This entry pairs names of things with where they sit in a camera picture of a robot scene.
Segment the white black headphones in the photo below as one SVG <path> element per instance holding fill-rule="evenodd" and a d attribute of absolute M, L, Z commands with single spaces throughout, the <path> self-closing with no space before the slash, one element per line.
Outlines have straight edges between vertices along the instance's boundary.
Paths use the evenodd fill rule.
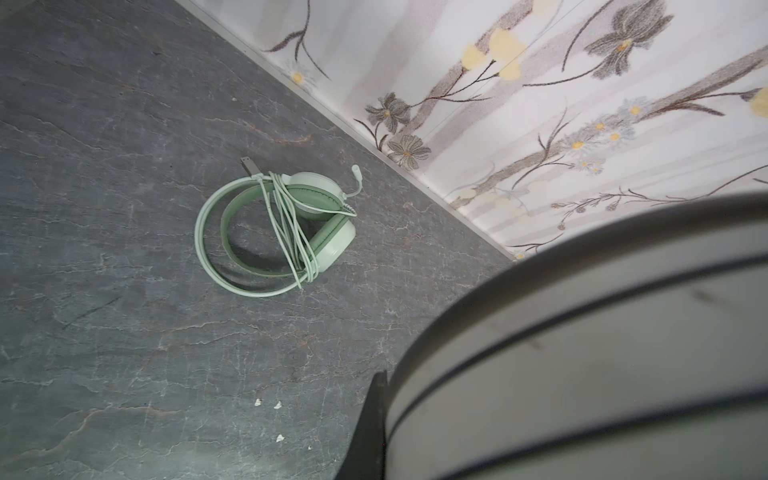
<path fill-rule="evenodd" d="M 763 479 L 767 197 L 677 205 L 511 267 L 390 385 L 389 479 Z"/>

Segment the mint green headphones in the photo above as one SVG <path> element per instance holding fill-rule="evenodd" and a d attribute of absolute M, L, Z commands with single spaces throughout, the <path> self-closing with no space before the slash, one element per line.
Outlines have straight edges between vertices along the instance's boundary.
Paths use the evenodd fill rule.
<path fill-rule="evenodd" d="M 246 298 L 275 297 L 315 281 L 356 237 L 352 220 L 357 212 L 347 200 L 362 192 L 363 177 L 358 166 L 353 166 L 352 172 L 357 189 L 349 194 L 331 178 L 313 172 L 256 173 L 224 185 L 206 200 L 196 218 L 194 247 L 202 268 L 217 285 Z M 246 290 L 227 280 L 214 267 L 205 247 L 204 230 L 214 207 L 232 192 L 238 194 L 226 205 L 220 220 L 221 243 L 228 259 L 257 277 L 291 277 L 291 284 L 273 291 Z M 290 268 L 288 273 L 250 266 L 233 250 L 229 225 L 240 209 L 257 200 L 265 204 L 271 228 Z"/>

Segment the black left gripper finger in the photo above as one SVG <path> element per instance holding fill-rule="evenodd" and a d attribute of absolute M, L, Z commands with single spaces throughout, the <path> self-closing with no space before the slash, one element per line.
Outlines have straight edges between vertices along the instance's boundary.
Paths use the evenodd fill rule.
<path fill-rule="evenodd" d="M 335 480 L 381 480 L 385 469 L 386 371 L 371 380 L 347 454 Z"/>

